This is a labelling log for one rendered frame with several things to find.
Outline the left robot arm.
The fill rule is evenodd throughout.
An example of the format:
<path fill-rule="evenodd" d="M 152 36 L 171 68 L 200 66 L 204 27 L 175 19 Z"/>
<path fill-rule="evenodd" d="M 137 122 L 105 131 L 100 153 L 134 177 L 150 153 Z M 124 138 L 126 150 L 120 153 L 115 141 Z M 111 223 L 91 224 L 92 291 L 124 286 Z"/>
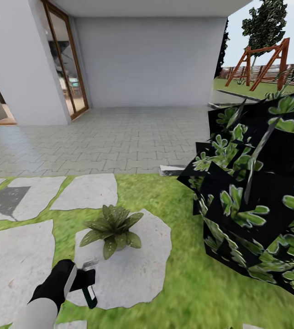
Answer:
<path fill-rule="evenodd" d="M 21 314 L 12 323 L 12 329 L 54 329 L 56 317 L 70 292 L 92 286 L 96 271 L 85 270 L 96 265 L 97 256 L 79 260 L 78 264 L 71 261 L 57 263 L 43 284 L 39 284 Z"/>

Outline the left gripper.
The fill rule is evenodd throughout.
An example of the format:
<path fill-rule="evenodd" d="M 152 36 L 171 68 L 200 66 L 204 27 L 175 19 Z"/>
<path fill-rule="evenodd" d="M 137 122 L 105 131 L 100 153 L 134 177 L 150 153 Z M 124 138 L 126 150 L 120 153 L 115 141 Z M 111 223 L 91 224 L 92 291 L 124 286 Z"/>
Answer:
<path fill-rule="evenodd" d="M 94 269 L 90 269 L 87 271 L 81 270 L 82 277 L 80 278 L 80 281 L 78 285 L 75 287 L 70 288 L 70 292 L 74 292 L 76 290 L 82 289 L 84 287 L 92 286 L 95 278 L 96 278 L 96 271 Z"/>

